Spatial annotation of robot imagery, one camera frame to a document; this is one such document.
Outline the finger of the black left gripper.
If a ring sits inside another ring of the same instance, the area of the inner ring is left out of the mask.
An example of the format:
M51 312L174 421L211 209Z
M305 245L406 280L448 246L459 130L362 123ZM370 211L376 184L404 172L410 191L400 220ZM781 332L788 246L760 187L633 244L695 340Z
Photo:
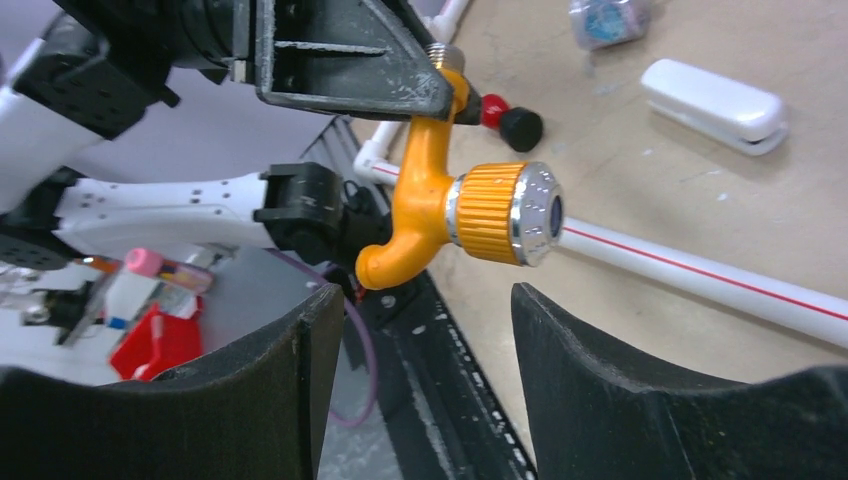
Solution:
M482 96L474 86L470 86L465 107L454 116L454 124L478 126L482 122L482 116Z

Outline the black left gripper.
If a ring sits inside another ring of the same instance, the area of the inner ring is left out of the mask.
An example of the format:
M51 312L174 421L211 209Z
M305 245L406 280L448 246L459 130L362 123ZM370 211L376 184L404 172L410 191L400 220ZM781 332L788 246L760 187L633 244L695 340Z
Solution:
M213 83L254 50L264 102L373 120L447 117L453 89L407 1L58 1L87 29Z

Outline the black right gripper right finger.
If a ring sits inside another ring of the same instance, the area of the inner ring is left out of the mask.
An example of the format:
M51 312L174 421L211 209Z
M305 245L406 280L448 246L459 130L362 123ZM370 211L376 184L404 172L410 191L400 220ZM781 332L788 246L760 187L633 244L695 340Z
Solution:
M745 384L647 354L527 283L511 316L543 479L843 479L847 370Z

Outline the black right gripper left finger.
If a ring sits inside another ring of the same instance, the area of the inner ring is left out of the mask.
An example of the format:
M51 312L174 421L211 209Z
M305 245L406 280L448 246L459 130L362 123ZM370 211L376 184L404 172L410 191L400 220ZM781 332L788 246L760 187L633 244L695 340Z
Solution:
M313 479L344 324L327 285L149 382L1 371L5 479Z

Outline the orange water faucet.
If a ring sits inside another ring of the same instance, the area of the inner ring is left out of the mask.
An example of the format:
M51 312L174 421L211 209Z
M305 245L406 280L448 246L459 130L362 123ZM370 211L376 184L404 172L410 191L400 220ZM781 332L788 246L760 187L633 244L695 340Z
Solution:
M469 102L470 84L460 49L434 43L427 54L453 89L449 115L409 123L392 197L391 237L365 247L355 264L359 283L370 290L413 279L449 243L478 259L536 267L563 232L565 201L547 164L487 163L449 175L451 132Z

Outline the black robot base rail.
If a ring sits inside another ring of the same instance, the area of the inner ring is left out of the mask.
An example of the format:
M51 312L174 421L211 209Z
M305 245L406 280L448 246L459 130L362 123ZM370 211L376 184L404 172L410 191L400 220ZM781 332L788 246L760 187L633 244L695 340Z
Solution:
M378 363L377 403L330 423L323 479L533 479L536 469L428 274L389 290L345 288Z

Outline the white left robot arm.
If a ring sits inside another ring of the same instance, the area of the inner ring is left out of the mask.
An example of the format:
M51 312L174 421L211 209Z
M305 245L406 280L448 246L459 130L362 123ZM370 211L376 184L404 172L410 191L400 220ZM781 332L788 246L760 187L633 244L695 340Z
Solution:
M223 244L296 253L353 271L391 217L341 176L249 153L142 148L124 173L72 159L180 96L176 69L252 86L265 104L367 120L476 125L482 99L447 67L463 54L406 1L62 1L1 87L1 259L58 270L141 246Z

